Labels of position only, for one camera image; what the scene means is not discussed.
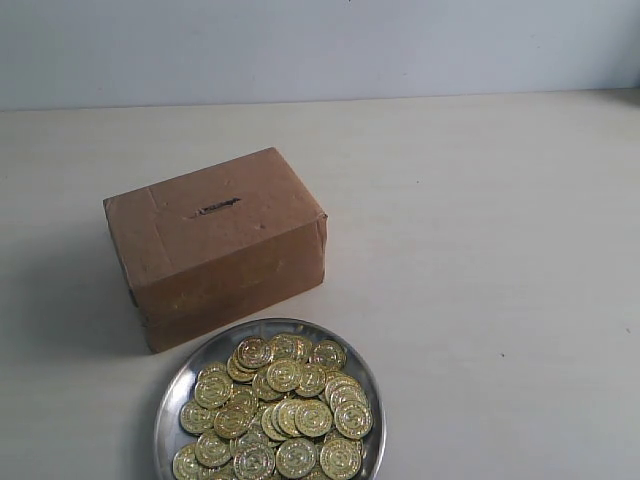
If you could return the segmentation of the round steel plate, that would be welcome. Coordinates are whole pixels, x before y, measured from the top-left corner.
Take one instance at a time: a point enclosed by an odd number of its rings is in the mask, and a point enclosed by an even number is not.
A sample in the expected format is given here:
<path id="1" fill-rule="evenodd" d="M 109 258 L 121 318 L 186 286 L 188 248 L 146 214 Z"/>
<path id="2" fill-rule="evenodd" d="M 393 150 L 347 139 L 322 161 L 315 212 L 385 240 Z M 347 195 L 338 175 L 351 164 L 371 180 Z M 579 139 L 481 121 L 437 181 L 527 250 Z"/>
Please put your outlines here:
<path id="1" fill-rule="evenodd" d="M 179 424 L 179 412 L 192 396 L 197 372 L 212 361 L 222 361 L 243 338 L 260 335 L 270 338 L 278 333 L 300 334 L 312 341 L 329 339 L 343 345 L 347 352 L 346 372 L 363 386 L 369 399 L 373 428 L 363 442 L 364 460 L 358 479 L 379 479 L 384 458 L 387 424 L 385 409 L 375 375 L 364 358 L 344 338 L 311 322 L 292 318 L 263 318 L 217 329 L 197 348 L 177 371 L 160 401 L 154 425 L 153 456 L 156 477 L 172 479 L 172 460 L 178 449 L 188 443 L 189 435 Z"/>

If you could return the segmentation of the gold coin bottom right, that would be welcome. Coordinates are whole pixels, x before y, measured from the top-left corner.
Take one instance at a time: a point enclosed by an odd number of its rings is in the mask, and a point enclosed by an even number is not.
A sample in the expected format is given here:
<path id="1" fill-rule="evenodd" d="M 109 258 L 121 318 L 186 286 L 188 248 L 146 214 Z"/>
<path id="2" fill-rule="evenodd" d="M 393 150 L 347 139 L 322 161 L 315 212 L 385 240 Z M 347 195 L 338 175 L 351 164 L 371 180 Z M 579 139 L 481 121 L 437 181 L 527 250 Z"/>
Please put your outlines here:
<path id="1" fill-rule="evenodd" d="M 320 465 L 330 479 L 353 478 L 361 467 L 362 457 L 358 447 L 348 439 L 334 439 L 325 443 L 320 453 Z"/>

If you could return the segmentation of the gold coin bottom centre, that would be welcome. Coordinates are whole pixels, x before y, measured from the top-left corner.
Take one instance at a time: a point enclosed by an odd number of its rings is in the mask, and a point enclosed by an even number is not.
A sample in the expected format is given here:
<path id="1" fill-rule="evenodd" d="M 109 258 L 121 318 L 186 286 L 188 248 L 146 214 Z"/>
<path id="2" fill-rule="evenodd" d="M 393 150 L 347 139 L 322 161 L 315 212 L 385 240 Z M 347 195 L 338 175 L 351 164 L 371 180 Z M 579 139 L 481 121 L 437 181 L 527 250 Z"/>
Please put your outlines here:
<path id="1" fill-rule="evenodd" d="M 316 461 L 315 445 L 301 437 L 284 441 L 276 452 L 276 468 L 288 479 L 300 479 L 308 475 Z"/>

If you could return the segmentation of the gold coin bottom left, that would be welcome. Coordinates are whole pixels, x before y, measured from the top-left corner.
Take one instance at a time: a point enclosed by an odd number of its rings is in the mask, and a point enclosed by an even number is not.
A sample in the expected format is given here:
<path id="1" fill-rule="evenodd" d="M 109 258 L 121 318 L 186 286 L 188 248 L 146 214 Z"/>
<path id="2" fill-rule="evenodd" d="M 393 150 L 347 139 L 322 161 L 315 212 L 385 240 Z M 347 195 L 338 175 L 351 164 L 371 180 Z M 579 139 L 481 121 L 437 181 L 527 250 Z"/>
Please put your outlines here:
<path id="1" fill-rule="evenodd" d="M 195 455 L 195 443 L 183 446 L 172 461 L 173 475 L 177 480 L 198 480 L 201 465 Z"/>

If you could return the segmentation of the gold coin top right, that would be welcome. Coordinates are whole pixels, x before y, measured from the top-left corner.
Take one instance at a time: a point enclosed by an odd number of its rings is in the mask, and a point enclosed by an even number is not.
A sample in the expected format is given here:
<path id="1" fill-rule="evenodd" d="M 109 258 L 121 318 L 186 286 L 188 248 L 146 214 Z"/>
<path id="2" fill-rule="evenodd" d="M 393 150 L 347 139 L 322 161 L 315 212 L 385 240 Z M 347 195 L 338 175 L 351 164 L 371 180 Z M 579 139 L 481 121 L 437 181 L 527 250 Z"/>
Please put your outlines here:
<path id="1" fill-rule="evenodd" d="M 341 370 L 347 362 L 346 351 L 335 341 L 321 340 L 312 347 L 309 362 L 329 371 Z"/>

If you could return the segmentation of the gold coin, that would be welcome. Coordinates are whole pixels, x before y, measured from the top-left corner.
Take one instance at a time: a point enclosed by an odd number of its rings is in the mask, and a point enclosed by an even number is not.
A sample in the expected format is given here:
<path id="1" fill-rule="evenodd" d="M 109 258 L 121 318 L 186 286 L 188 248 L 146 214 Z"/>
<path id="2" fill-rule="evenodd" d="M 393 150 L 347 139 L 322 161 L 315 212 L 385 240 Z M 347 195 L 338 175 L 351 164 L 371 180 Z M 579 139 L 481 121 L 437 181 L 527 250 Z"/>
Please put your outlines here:
<path id="1" fill-rule="evenodd" d="M 329 371 L 341 370 L 347 362 L 346 351 L 335 341 L 321 340 L 312 347 L 309 362 Z"/>
<path id="2" fill-rule="evenodd" d="M 334 439 L 325 443 L 320 453 L 320 465 L 330 479 L 353 478 L 361 467 L 362 457 L 358 447 L 348 439 Z"/>
<path id="3" fill-rule="evenodd" d="M 207 409 L 195 400 L 189 400 L 180 409 L 179 422 L 184 431 L 192 435 L 199 435 L 212 429 L 218 410 Z"/>
<path id="4" fill-rule="evenodd" d="M 307 363 L 313 342 L 301 335 L 279 333 L 269 341 L 273 360 L 290 359 L 298 363 Z"/>
<path id="5" fill-rule="evenodd" d="M 173 475 L 177 480 L 198 480 L 201 465 L 195 455 L 195 443 L 183 446 L 172 461 Z"/>
<path id="6" fill-rule="evenodd" d="M 320 400 L 304 400 L 295 413 L 297 430 L 307 437 L 319 437 L 328 433 L 333 425 L 329 407 Z"/>
<path id="7" fill-rule="evenodd" d="M 300 385 L 302 366 L 291 359 L 278 359 L 266 370 L 266 380 L 271 389 L 286 393 Z"/>
<path id="8" fill-rule="evenodd" d="M 226 373 L 213 372 L 196 382 L 195 401 L 203 408 L 218 408 L 230 398 L 232 386 L 233 381 Z"/>
<path id="9" fill-rule="evenodd" d="M 243 339 L 236 349 L 239 364 L 246 369 L 259 369 L 273 359 L 270 343 L 262 337 L 251 336 Z"/>
<path id="10" fill-rule="evenodd" d="M 276 452 L 276 468 L 288 479 L 300 479 L 308 475 L 316 461 L 315 445 L 301 437 L 284 441 Z"/>

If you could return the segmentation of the gold coin left upper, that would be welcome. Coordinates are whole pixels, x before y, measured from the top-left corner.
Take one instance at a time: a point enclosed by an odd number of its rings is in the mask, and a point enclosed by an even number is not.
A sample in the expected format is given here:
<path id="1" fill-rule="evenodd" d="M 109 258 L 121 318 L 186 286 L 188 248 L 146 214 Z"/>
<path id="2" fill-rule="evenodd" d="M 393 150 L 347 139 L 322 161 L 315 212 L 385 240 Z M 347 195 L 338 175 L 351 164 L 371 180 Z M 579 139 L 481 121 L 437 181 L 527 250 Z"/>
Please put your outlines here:
<path id="1" fill-rule="evenodd" d="M 213 372 L 196 382 L 195 401 L 203 408 L 218 408 L 230 398 L 232 386 L 233 381 L 226 373 Z"/>

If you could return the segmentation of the gold coin top middle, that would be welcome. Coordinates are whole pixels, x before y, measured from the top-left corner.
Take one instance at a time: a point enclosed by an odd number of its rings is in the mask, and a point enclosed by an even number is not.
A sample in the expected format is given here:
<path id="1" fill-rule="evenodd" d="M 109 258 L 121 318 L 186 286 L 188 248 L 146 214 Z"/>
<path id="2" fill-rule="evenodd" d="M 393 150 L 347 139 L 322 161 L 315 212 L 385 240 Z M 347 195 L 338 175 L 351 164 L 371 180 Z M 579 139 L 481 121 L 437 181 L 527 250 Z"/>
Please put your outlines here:
<path id="1" fill-rule="evenodd" d="M 269 341 L 273 360 L 290 359 L 298 363 L 307 363 L 313 342 L 301 335 L 279 333 Z"/>

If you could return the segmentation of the brown cardboard slotted box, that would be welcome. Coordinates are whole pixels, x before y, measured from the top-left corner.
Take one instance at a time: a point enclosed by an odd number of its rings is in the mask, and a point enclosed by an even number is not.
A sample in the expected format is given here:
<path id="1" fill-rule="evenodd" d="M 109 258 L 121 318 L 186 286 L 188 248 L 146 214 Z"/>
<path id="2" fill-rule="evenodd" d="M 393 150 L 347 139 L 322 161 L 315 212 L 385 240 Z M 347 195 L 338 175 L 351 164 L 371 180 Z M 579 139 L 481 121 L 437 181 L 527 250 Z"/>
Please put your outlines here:
<path id="1" fill-rule="evenodd" d="M 155 353 L 325 277 L 327 214 L 272 147 L 109 197 L 103 208 Z"/>

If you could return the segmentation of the gold coin centre upper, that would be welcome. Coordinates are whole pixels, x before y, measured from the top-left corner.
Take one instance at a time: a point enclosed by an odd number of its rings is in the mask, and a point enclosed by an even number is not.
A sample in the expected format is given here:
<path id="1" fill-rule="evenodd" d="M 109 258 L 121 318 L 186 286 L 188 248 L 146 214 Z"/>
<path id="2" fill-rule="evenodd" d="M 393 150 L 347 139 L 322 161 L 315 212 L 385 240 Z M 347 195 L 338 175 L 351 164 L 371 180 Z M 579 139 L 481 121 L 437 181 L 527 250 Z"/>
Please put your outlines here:
<path id="1" fill-rule="evenodd" d="M 278 359 L 266 370 L 266 380 L 271 389 L 286 393 L 300 385 L 302 366 L 291 359 Z"/>

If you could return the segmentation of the gold coin right edge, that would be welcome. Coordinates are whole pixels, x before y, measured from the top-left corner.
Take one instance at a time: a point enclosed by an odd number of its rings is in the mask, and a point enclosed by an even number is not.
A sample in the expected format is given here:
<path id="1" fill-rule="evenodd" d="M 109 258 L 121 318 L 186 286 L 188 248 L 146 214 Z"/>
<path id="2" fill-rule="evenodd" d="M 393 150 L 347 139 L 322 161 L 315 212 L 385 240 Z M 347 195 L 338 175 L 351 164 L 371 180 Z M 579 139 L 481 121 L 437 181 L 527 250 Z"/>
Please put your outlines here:
<path id="1" fill-rule="evenodd" d="M 364 438 L 373 426 L 371 409 L 358 401 L 341 403 L 334 412 L 334 421 L 337 430 L 352 440 Z"/>

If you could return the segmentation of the gold coin top left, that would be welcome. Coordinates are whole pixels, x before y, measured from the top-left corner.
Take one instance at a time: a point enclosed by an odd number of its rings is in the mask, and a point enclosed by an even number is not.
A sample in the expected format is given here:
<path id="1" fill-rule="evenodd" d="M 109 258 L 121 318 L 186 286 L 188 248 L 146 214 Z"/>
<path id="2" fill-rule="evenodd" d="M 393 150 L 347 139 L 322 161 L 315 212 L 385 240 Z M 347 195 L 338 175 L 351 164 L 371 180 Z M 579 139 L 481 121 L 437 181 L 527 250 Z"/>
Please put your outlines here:
<path id="1" fill-rule="evenodd" d="M 251 336 L 243 339 L 236 349 L 239 364 L 246 369 L 259 369 L 273 359 L 270 343 L 262 337 Z"/>

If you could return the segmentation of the gold coin left middle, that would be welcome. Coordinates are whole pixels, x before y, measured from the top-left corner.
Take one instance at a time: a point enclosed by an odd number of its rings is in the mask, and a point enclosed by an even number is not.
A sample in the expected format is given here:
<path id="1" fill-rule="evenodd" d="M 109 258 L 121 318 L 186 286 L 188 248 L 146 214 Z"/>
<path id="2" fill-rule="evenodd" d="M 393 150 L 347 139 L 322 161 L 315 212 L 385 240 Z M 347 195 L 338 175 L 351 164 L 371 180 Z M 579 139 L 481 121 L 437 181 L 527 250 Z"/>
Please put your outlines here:
<path id="1" fill-rule="evenodd" d="M 199 435 L 212 429 L 218 410 L 207 409 L 195 400 L 189 400 L 180 409 L 179 422 L 184 431 L 192 435 Z"/>

